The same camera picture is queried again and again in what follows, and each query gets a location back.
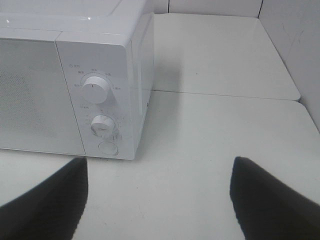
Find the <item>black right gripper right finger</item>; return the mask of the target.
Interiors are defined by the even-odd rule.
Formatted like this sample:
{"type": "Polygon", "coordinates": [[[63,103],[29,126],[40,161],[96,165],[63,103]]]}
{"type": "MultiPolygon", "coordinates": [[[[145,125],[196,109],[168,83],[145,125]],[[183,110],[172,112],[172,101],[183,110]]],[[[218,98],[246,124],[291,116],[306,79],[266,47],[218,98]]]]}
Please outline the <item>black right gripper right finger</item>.
{"type": "Polygon", "coordinates": [[[234,159],[229,195],[247,240],[318,240],[320,206],[249,158],[234,159]]]}

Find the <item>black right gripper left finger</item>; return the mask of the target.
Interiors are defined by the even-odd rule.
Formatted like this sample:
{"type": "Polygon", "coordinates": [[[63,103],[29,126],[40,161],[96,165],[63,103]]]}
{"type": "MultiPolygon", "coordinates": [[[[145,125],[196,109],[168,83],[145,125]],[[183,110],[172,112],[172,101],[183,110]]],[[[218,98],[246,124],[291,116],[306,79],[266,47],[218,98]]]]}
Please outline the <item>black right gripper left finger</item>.
{"type": "Polygon", "coordinates": [[[84,157],[0,207],[2,240],[70,240],[86,207],[88,166],[84,157]]]}

